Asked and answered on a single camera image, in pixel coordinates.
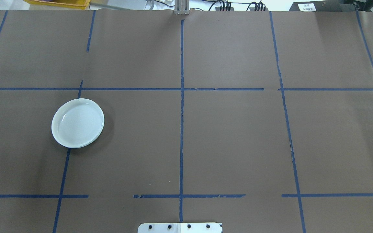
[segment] black cable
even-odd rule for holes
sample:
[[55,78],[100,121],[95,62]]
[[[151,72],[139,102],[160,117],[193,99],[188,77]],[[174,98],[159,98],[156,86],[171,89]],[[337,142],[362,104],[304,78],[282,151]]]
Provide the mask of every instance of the black cable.
[[222,4],[224,4],[224,1],[222,1],[222,0],[217,0],[217,1],[213,2],[213,4],[211,4],[210,9],[208,9],[208,11],[210,11],[211,8],[212,8],[212,6],[213,6],[214,4],[216,4],[216,3],[220,3],[220,10],[221,10],[221,7],[222,7]]
[[256,6],[255,6],[254,8],[257,8],[257,3],[256,3],[256,2],[252,2],[252,3],[250,3],[250,4],[247,6],[246,11],[247,11],[248,9],[250,9],[251,4],[255,4]]
[[155,2],[157,2],[157,3],[162,3],[162,4],[164,4],[165,6],[168,6],[168,7],[174,7],[174,6],[175,6],[175,5],[173,5],[173,6],[170,6],[170,5],[166,4],[166,3],[163,3],[163,2],[161,2],[161,1],[158,1],[158,0],[155,0]]
[[217,1],[211,1],[211,0],[201,0],[201,1],[210,2],[210,3],[217,2]]

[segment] table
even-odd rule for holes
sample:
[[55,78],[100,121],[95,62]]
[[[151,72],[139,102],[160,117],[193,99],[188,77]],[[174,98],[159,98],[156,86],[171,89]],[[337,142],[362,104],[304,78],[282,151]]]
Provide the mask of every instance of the table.
[[0,11],[0,232],[180,221],[373,232],[373,13]]

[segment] grid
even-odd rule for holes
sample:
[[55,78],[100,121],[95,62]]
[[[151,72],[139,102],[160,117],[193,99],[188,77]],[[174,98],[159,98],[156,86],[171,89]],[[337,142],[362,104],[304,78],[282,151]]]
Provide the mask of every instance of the grid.
[[[7,11],[5,12],[4,18],[1,22],[0,26],[0,33],[3,29],[3,25],[7,16]],[[281,196],[283,198],[297,198],[299,203],[299,212],[300,212],[300,220],[302,224],[302,231],[303,233],[306,232],[305,228],[305,220],[304,220],[304,213],[303,213],[303,206],[302,206],[302,198],[310,198],[310,197],[347,197],[347,196],[373,196],[373,193],[310,193],[310,194],[304,194],[300,192],[300,186],[299,186],[299,177],[297,173],[297,167],[296,167],[296,160],[295,160],[295,152],[293,149],[293,141],[292,141],[292,135],[290,131],[290,122],[287,112],[287,106],[286,106],[286,98],[285,98],[285,92],[287,91],[373,91],[373,88],[284,88],[281,70],[279,66],[279,54],[278,54],[278,48],[276,43],[276,36],[274,32],[274,23],[273,23],[273,16],[272,13],[269,12],[270,15],[270,22],[271,22],[271,32],[273,37],[273,43],[274,43],[274,50],[275,50],[275,57],[277,62],[277,71],[278,75],[280,77],[280,89],[278,91],[281,92],[282,96],[282,102],[283,102],[283,108],[284,108],[284,115],[286,119],[286,126],[287,126],[287,133],[288,133],[288,139],[290,143],[291,148],[291,157],[293,162],[293,173],[294,173],[294,179],[295,179],[295,185],[296,185],[296,194],[282,194]],[[369,52],[367,41],[364,36],[364,32],[362,30],[361,20],[359,17],[359,13],[356,12],[358,25],[362,34],[362,38],[364,41],[364,46],[367,50],[367,54],[370,60],[370,63],[373,68],[373,59]],[[90,47],[90,40],[92,36],[92,30],[93,25],[95,22],[95,11],[93,12],[92,16],[92,23],[90,27],[90,34],[87,42],[87,52],[89,52]],[[179,148],[179,156],[180,156],[180,174],[179,174],[179,194],[142,194],[142,195],[133,195],[133,198],[176,198],[179,199],[179,221],[183,221],[183,199],[184,198],[214,198],[214,197],[225,197],[225,198],[243,198],[245,197],[245,194],[184,194],[183,192],[183,131],[184,131],[184,92],[185,91],[263,91],[263,88],[187,88],[184,87],[184,20],[181,21],[181,41],[180,41],[180,47],[181,47],[181,88],[84,88],[83,87],[83,81],[80,84],[79,88],[56,88],[56,87],[50,87],[50,88],[22,88],[22,87],[0,87],[0,90],[78,90],[78,96],[77,98],[80,98],[81,92],[84,91],[91,91],[91,90],[109,90],[109,91],[125,91],[125,90],[147,90],[147,91],[180,91],[181,92],[181,116],[180,116],[180,148]],[[56,232],[58,218],[60,214],[61,209],[61,201],[62,198],[88,198],[89,195],[65,195],[63,194],[64,190],[64,184],[65,184],[65,178],[67,174],[67,168],[68,168],[68,161],[70,157],[71,149],[67,150],[67,155],[65,159],[65,165],[64,165],[64,171],[62,175],[62,182],[61,182],[61,188],[58,195],[33,195],[33,194],[7,194],[3,195],[0,194],[0,198],[55,198],[58,199],[58,205],[56,210],[56,216],[54,220],[54,226],[53,226],[53,232]]]

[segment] metal bracket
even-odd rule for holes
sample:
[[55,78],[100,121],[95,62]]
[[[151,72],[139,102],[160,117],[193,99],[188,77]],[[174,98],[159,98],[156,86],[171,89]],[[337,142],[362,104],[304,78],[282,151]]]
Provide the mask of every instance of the metal bracket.
[[189,15],[189,0],[175,0],[175,15]]
[[138,233],[222,233],[221,223],[141,224]]

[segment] cable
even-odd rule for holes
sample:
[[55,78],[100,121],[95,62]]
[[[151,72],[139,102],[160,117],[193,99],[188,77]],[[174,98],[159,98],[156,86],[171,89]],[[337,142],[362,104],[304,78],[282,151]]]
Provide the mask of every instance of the cable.
[[211,1],[211,0],[201,0],[201,1],[210,2],[210,3],[217,2],[217,1]]
[[166,3],[163,3],[163,2],[161,2],[161,1],[158,1],[158,0],[155,0],[155,2],[157,2],[157,3],[162,3],[162,4],[164,4],[165,6],[167,6],[167,7],[174,7],[175,5],[173,5],[173,6],[170,6],[170,5],[168,5],[168,4],[166,4]]
[[220,3],[220,10],[221,10],[222,6],[224,5],[224,1],[222,1],[222,0],[217,0],[217,1],[213,2],[213,4],[211,4],[210,9],[208,9],[208,11],[210,11],[211,8],[212,8],[212,6],[213,6],[214,4],[216,4],[216,3]]
[[246,11],[247,11],[248,9],[250,9],[250,6],[251,6],[252,4],[255,4],[255,5],[256,5],[256,6],[254,7],[254,9],[257,8],[257,3],[256,3],[256,2],[252,2],[252,3],[250,3],[250,4],[247,6]]
[[155,6],[155,1],[154,0],[146,0],[147,1],[151,1],[151,8],[149,10],[153,10],[153,7]]

